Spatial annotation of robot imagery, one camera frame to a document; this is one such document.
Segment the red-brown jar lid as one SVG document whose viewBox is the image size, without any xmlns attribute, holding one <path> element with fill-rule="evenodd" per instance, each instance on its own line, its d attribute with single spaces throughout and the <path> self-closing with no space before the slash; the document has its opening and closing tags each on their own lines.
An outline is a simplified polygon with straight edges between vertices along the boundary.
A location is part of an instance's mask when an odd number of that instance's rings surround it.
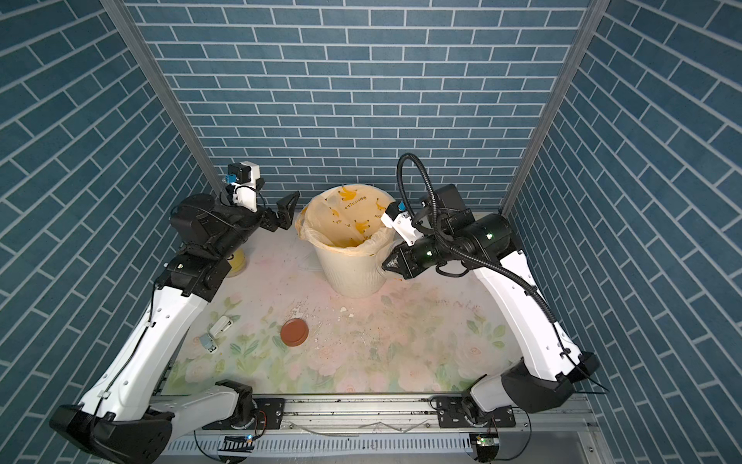
<svg viewBox="0 0 742 464">
<path fill-rule="evenodd" d="M 301 318 L 288 320 L 280 330 L 280 339 L 288 347 L 298 347 L 307 340 L 309 328 Z"/>
</svg>

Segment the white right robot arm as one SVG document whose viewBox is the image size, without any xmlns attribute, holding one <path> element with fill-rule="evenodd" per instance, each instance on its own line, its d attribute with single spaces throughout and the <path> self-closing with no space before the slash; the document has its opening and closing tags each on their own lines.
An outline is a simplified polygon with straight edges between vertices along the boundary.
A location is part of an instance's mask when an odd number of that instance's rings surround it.
<svg viewBox="0 0 742 464">
<path fill-rule="evenodd" d="M 514 334 L 522 357 L 497 376 L 477 379 L 463 394 L 461 411 L 474 426 L 494 421 L 502 408 L 538 413 L 561 406 L 591 380 L 600 363 L 581 350 L 560 326 L 538 290 L 525 253 L 507 220 L 499 214 L 476 218 L 456 187 L 438 189 L 414 215 L 402 202 L 391 203 L 384 226 L 403 239 L 383 268 L 411 280 L 428 269 L 442 274 L 460 262 L 484 285 Z"/>
</svg>

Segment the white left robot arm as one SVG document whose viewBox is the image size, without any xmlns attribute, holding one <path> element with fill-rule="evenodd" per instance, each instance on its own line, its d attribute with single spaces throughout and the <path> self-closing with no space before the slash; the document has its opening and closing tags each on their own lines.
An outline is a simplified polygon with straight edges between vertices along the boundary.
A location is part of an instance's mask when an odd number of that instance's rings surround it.
<svg viewBox="0 0 742 464">
<path fill-rule="evenodd" d="M 229 257 L 259 228 L 289 228 L 299 199 L 291 193 L 276 210 L 250 210 L 199 193 L 178 204 L 170 223 L 184 245 L 155 279 L 143 317 L 81 400 L 55 409 L 50 427 L 79 450 L 107 461 L 153 463 L 173 440 L 205 425 L 254 425 L 252 388 L 239 382 L 221 380 L 176 399 L 156 401 L 153 394 L 191 324 L 229 274 Z"/>
</svg>

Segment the yellow plastic pen cup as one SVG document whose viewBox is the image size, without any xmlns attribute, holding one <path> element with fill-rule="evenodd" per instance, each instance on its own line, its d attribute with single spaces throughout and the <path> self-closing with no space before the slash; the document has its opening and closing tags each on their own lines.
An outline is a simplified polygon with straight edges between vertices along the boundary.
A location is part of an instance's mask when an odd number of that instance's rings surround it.
<svg viewBox="0 0 742 464">
<path fill-rule="evenodd" d="M 237 249 L 227 260 L 230 265 L 228 278 L 239 276 L 247 268 L 247 255 L 242 249 Z"/>
</svg>

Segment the white stapler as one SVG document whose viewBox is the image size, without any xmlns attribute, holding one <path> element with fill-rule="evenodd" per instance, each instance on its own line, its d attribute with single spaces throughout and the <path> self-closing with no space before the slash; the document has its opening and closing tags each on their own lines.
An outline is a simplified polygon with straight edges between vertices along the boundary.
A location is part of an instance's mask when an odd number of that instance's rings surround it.
<svg viewBox="0 0 742 464">
<path fill-rule="evenodd" d="M 214 322 L 214 325 L 209 330 L 209 334 L 212 338 L 220 338 L 233 324 L 234 321 L 231 317 L 222 316 Z"/>
</svg>

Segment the light blue stapler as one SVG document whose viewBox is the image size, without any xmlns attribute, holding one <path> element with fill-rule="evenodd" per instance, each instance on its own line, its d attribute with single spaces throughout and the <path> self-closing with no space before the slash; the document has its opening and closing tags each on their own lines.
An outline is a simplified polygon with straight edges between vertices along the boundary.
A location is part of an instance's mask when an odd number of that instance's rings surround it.
<svg viewBox="0 0 742 464">
<path fill-rule="evenodd" d="M 218 345 L 216 344 L 216 341 L 209 333 L 206 333 L 200 336 L 199 341 L 207 353 L 212 354 L 218 351 Z"/>
</svg>

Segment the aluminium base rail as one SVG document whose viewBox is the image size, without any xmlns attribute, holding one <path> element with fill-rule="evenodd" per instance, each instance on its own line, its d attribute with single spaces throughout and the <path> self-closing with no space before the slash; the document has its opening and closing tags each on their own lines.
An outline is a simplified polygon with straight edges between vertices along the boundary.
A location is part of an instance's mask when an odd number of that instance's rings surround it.
<svg viewBox="0 0 742 464">
<path fill-rule="evenodd" d="M 197 421 L 185 396 L 157 398 L 158 410 L 185 406 L 153 456 L 210 463 L 251 458 L 372 454 L 462 454 L 480 462 L 610 463 L 612 456 L 585 396 L 542 413 L 499 408 L 479 417 L 461 394 L 257 394 L 245 426 Z"/>
</svg>

